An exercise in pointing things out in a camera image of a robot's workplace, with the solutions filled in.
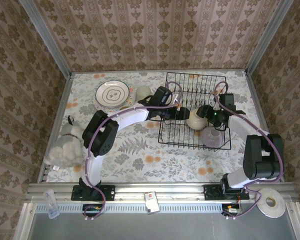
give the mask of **patterned wallpaper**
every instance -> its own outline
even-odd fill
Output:
[[[73,72],[243,69],[279,0],[35,0]]]
[[[17,0],[0,0],[0,240],[12,239],[65,79]]]
[[[295,0],[252,79],[269,129],[284,138],[285,175],[300,200],[300,0]]]

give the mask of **dish rack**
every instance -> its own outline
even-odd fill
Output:
[[[186,107],[191,111],[197,109],[202,105],[210,105],[214,107],[216,105],[213,90],[217,83],[225,81],[225,76],[218,75],[203,75],[192,73],[179,73],[168,72],[166,74],[165,83],[177,82],[182,86],[183,95],[180,101],[179,107]],[[174,93],[180,93],[180,89],[177,85],[170,84],[170,91]],[[218,93],[222,93],[224,89],[218,88]],[[207,147],[200,139],[200,131],[190,128],[185,120],[164,120],[160,121],[158,142],[160,144],[167,144],[172,146],[178,146],[188,149],[208,149],[209,151],[217,150],[231,150],[231,135],[230,129],[222,125],[218,127],[223,134],[223,143],[219,148]]]

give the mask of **stuffed animal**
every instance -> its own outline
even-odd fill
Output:
[[[83,165],[87,157],[87,149],[82,139],[83,132],[78,122],[69,115],[68,122],[61,129],[61,137],[55,141],[47,156],[44,157],[44,163],[60,168]]]

